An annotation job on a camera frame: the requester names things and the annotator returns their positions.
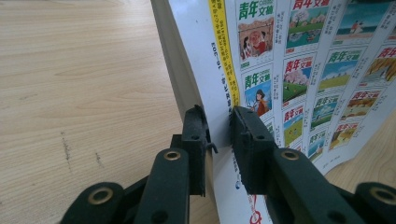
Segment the illustration of girl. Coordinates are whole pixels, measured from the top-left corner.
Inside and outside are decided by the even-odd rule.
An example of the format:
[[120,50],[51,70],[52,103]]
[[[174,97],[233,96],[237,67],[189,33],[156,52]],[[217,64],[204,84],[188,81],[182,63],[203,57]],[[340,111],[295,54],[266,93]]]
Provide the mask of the illustration of girl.
[[356,30],[355,30],[354,34],[358,34],[358,33],[361,33],[361,32],[363,32],[363,22],[362,21],[359,22],[358,26],[356,27]]
[[248,43],[248,37],[245,37],[245,39],[244,39],[244,55],[245,55],[245,58],[244,59],[250,57],[250,52],[251,52],[251,46]]
[[257,115],[261,116],[269,111],[268,102],[264,100],[265,94],[262,90],[256,92],[256,102],[251,110],[257,111]]
[[262,31],[262,36],[260,38],[260,42],[258,45],[253,45],[254,49],[256,49],[259,52],[259,55],[263,54],[266,51],[266,45],[265,45],[265,32]]

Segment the wood grain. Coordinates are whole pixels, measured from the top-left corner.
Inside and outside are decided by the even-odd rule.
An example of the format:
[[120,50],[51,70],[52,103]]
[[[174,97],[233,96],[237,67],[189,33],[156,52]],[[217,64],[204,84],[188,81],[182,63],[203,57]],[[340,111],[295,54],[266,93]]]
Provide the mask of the wood grain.
[[[395,120],[327,177],[395,187]],[[181,127],[149,1],[0,1],[0,223],[55,223],[88,186],[133,184]],[[219,223],[209,197],[191,223]]]

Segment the cartoon figure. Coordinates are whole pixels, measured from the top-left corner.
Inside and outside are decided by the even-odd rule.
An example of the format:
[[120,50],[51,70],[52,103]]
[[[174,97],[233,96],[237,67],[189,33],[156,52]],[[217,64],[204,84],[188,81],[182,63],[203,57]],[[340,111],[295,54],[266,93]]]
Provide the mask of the cartoon figure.
[[311,42],[311,41],[314,41],[315,37],[316,37],[316,36],[315,36],[314,34],[309,35],[309,36],[306,38],[306,42],[309,43],[309,42]]
[[318,145],[316,152],[319,154],[319,152],[320,152],[320,145]]
[[355,31],[356,31],[356,28],[358,28],[358,21],[355,21],[355,22],[352,24],[352,27],[350,28],[350,33],[351,33],[351,34],[354,34]]
[[262,31],[262,38],[260,40],[260,43],[257,46],[253,46],[254,49],[256,49],[259,52],[259,55],[264,53],[266,51],[266,46],[265,46],[265,32]]
[[245,58],[244,59],[250,57],[250,52],[251,52],[251,46],[248,43],[248,37],[245,37],[245,39],[244,39],[244,56],[245,56]]
[[363,27],[363,22],[361,21],[361,22],[359,22],[359,24],[358,24],[358,26],[356,27],[356,30],[355,30],[355,32],[354,32],[353,34],[358,34],[358,33],[363,32],[362,27]]
[[265,94],[262,90],[256,92],[256,102],[251,107],[253,111],[257,111],[257,115],[261,116],[269,111],[268,102],[264,100]]

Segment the wooden table surface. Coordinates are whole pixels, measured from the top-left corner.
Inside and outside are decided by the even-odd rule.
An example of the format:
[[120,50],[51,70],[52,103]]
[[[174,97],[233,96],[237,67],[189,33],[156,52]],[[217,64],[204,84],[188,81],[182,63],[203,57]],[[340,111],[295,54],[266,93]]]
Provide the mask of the wooden table surface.
[[[0,1],[0,223],[56,223],[88,186],[149,174],[181,133],[149,1]],[[396,113],[327,174],[396,188]],[[191,197],[191,223],[219,223]]]

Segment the printed image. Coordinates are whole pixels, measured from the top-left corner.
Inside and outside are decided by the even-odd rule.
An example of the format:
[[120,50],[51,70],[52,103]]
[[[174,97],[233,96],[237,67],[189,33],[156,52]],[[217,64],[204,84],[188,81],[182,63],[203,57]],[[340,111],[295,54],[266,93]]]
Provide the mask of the printed image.
[[286,52],[293,52],[294,50],[291,49],[319,42],[328,11],[328,7],[322,6],[327,6],[327,4],[328,2],[324,5],[322,3],[320,7],[312,4],[311,8],[293,7],[293,9],[299,9],[290,13]]
[[332,113],[337,106],[339,97],[339,95],[332,95],[317,99],[314,113],[312,114],[311,131],[315,130],[318,126],[322,127],[323,125],[329,124],[332,120]]
[[323,153],[324,140],[326,138],[326,131],[316,133],[309,138],[308,158],[314,161]]
[[318,92],[324,92],[326,89],[328,91],[343,89],[355,71],[362,53],[362,49],[337,49],[330,52],[320,79]]
[[352,138],[353,133],[356,132],[358,125],[359,123],[338,124],[337,129],[332,135],[329,150],[346,145]]
[[388,36],[388,41],[396,41],[396,26],[393,28],[392,32]]
[[272,60],[274,44],[273,0],[236,3],[241,69]]
[[370,42],[376,27],[388,10],[389,3],[349,4],[339,25],[333,44],[362,44]]
[[282,90],[283,106],[292,105],[305,98],[313,61],[313,56],[302,56],[285,63]]
[[249,222],[250,223],[262,223],[262,213],[258,209],[256,209],[257,195],[249,194],[247,196],[247,198],[248,198],[250,208],[251,208],[251,215],[250,215]]
[[365,73],[360,87],[382,86],[396,77],[396,47],[385,47]]
[[358,118],[362,119],[367,115],[370,108],[375,103],[381,91],[357,91],[347,104],[341,120]]
[[272,110],[270,69],[244,75],[245,107],[255,111],[259,117]]
[[285,136],[285,146],[294,145],[294,141],[303,134],[303,105],[297,105],[286,111],[283,119],[283,130]]

